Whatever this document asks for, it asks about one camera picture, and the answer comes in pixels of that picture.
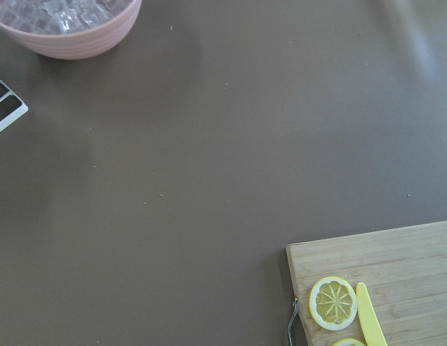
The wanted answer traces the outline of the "pink ribbed bowl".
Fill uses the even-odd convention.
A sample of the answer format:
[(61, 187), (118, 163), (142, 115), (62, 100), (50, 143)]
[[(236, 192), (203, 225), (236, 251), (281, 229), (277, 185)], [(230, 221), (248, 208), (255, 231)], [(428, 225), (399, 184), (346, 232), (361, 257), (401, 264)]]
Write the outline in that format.
[(0, 30), (42, 56), (92, 58), (128, 35), (141, 5), (141, 1), (0, 1)]

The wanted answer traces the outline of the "upper lemon slice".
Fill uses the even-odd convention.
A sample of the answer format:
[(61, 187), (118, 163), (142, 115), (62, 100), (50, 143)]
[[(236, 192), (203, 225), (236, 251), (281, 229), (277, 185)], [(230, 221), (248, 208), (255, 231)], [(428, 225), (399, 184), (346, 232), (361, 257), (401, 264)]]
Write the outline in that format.
[(358, 313), (354, 288), (337, 276), (319, 279), (309, 292), (309, 312), (323, 329), (336, 332), (349, 327)]

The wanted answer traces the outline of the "lemon slice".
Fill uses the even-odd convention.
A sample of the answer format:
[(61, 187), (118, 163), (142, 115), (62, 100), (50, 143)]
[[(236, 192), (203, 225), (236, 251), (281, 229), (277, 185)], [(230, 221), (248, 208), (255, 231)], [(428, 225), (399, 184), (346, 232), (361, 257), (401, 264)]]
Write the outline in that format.
[(358, 313), (354, 288), (337, 276), (319, 279), (309, 292), (309, 312), (323, 329), (336, 332), (349, 327)]
[(336, 341), (332, 346), (366, 346), (366, 344), (354, 338), (345, 338)]

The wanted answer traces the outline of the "bamboo cutting board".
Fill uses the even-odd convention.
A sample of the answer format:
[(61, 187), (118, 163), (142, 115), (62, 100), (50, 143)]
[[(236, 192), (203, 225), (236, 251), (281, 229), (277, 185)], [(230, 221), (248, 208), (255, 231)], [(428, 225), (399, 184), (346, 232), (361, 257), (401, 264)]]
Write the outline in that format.
[(286, 253), (308, 345), (364, 339), (357, 319), (332, 332), (311, 317), (309, 292), (332, 275), (366, 284), (388, 345), (447, 345), (447, 221), (289, 244)]

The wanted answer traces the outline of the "lower lemon slice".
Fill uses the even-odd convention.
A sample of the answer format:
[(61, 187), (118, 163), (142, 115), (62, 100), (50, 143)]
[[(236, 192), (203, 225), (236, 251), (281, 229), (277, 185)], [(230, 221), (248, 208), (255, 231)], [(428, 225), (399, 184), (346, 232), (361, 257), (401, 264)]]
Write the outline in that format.
[(354, 338), (345, 338), (336, 341), (332, 346), (366, 346), (366, 344)]

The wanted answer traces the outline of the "yellow plastic knife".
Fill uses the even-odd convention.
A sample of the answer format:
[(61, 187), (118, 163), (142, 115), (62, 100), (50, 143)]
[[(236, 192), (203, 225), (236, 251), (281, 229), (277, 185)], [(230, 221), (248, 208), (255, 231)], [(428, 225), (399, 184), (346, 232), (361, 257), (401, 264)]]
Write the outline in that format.
[(360, 327), (367, 346), (387, 346), (387, 341), (374, 311), (371, 297), (365, 283), (357, 283), (356, 296)]

